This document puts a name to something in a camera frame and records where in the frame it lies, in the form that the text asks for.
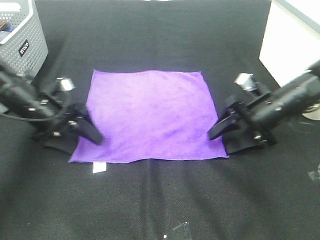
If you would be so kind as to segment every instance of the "silver metal part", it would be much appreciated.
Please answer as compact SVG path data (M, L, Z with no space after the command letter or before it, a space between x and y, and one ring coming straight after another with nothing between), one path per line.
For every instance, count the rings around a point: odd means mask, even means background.
M72 120L68 121L68 124L70 126L76 126L77 125L77 123L75 121L72 121Z
M75 88L74 83L70 78L58 77L60 90L63 92L69 92Z
M253 74L240 73L234 82L244 91L252 92L258 89Z
M278 101L278 102L277 102L277 105L278 105L278 106L274 109L274 110L276 110L276 111L281 111L282 108L285 106L284 103L281 102L281 101Z
M254 136L254 140L261 140L262 136L260 134L257 134Z
M52 132L52 135L53 135L54 137L59 137L59 136L61 136L60 132L58 132L58 131L53 131L53 132Z
M41 105L46 105L48 102L49 102L48 99L42 99L41 102L40 102L40 104L41 104Z

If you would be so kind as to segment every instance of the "white label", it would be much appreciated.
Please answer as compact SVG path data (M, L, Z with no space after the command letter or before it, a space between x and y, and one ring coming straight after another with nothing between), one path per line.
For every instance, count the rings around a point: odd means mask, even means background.
M106 162L94 162L92 173L100 173L107 171L107 163Z

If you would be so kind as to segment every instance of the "screw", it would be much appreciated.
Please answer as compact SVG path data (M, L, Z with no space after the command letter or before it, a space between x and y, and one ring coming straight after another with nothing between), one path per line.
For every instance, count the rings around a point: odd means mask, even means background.
M58 131L53 131L52 135L55 136L55 137L61 136L60 132L58 132Z
M262 138L262 136L260 134L257 134L254 136L254 140L260 140Z
M75 121L68 121L68 124L69 124L70 126L75 126L75 125L77 125L77 123L76 123Z
M49 102L48 99L42 99L41 102L40 102L40 104L41 104L41 105L46 105L48 102Z

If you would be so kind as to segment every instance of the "table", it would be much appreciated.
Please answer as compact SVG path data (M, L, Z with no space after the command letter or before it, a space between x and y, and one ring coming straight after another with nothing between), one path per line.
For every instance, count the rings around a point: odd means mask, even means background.
M36 83L70 77L73 101L86 101L93 69L201 71L219 112L239 73L278 87L259 61L268 0L36 6L49 49ZM309 134L283 124L277 145L229 159L145 159L92 174L92 164L33 142L28 123L0 118L0 239L160 240L184 222L193 240L318 239L313 124Z

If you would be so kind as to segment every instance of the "microfiber cloth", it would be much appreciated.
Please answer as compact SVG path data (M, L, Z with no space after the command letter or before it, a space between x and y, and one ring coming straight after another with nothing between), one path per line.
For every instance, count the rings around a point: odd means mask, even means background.
M207 135L218 117L200 72L95 70L86 105L104 140L80 137L70 162L228 157L221 137Z

